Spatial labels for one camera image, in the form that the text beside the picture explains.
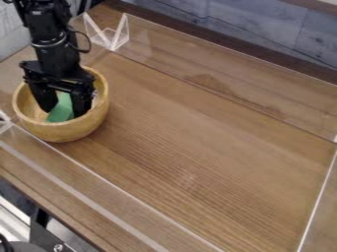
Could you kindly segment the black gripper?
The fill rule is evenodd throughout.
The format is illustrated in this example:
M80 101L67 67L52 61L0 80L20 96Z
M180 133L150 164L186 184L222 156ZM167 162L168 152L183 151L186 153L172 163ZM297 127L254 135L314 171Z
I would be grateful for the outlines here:
M76 34L63 32L52 39L33 39L36 60L20 63L24 80L44 112L57 104L56 91L71 93L73 117L80 117L92 106L93 75L80 66L80 53L88 49L77 47Z

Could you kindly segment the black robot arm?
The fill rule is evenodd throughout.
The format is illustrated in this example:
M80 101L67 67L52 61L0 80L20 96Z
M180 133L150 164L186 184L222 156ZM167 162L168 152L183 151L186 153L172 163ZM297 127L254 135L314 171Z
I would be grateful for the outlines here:
M92 106L95 76L80 65L80 54L91 47L77 45L77 30L69 25L67 0L3 0L12 4L24 27L37 59L21 61L24 81L44 112L57 105L57 92L69 94L75 117Z

